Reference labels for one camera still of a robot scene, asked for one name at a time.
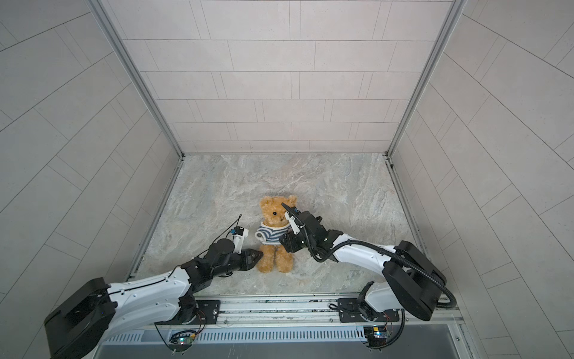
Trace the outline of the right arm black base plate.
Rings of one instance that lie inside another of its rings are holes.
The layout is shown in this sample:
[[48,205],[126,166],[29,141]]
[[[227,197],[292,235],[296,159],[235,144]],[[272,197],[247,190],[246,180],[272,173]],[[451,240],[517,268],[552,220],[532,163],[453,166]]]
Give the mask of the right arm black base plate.
[[399,311],[386,310],[376,312],[366,303],[354,298],[339,298],[336,303],[330,304],[330,309],[339,315],[341,323],[399,323]]

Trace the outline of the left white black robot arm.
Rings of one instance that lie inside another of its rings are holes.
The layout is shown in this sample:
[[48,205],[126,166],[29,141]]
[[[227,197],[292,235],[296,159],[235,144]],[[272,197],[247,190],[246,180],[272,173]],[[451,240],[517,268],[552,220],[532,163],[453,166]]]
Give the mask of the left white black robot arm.
[[261,251],[236,251],[231,240],[220,239],[203,257],[162,275],[113,284],[94,278],[45,318],[50,356],[83,358],[123,332],[153,323],[190,322],[197,310],[194,293],[216,277],[251,270],[262,257]]

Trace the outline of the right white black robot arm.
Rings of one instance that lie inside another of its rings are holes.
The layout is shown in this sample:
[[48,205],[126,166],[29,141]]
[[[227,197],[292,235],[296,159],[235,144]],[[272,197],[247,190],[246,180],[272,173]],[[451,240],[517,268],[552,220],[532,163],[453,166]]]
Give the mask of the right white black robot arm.
[[384,277],[382,284],[367,283],[356,300],[359,314],[375,321],[386,311],[404,310],[428,321],[437,309],[457,307],[442,272],[411,242],[375,245],[339,230],[326,230],[321,218],[284,203],[291,229],[280,238],[289,253],[306,248],[318,263],[350,263]]

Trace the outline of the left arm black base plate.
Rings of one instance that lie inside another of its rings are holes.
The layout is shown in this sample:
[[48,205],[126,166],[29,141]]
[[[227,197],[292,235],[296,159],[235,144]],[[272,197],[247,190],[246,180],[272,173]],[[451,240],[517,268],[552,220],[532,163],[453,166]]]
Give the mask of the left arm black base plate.
[[158,322],[157,325],[214,325],[220,307],[219,300],[199,300],[194,308],[181,308],[171,320]]

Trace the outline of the brown teddy bear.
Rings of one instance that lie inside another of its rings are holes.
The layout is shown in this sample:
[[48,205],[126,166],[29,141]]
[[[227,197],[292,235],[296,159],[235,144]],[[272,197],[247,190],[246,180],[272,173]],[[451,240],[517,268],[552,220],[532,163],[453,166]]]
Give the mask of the brown teddy bear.
[[[282,227],[289,222],[285,217],[285,209],[282,203],[289,206],[296,206],[297,197],[290,195],[288,197],[263,197],[260,200],[263,222],[267,226]],[[261,243],[259,250],[263,253],[263,258],[257,263],[257,269],[261,273],[269,273],[276,268],[281,273],[289,273],[293,270],[294,256],[288,253],[282,245],[263,245]]]

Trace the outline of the blue white striped knit sweater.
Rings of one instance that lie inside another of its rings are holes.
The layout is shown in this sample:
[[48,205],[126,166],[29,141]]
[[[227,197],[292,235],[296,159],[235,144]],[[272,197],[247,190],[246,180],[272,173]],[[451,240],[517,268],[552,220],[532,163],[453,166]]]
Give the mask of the blue white striped knit sweater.
[[280,239],[287,234],[290,229],[290,223],[282,227],[271,227],[262,221],[258,230],[255,232],[255,238],[263,245],[281,245]]

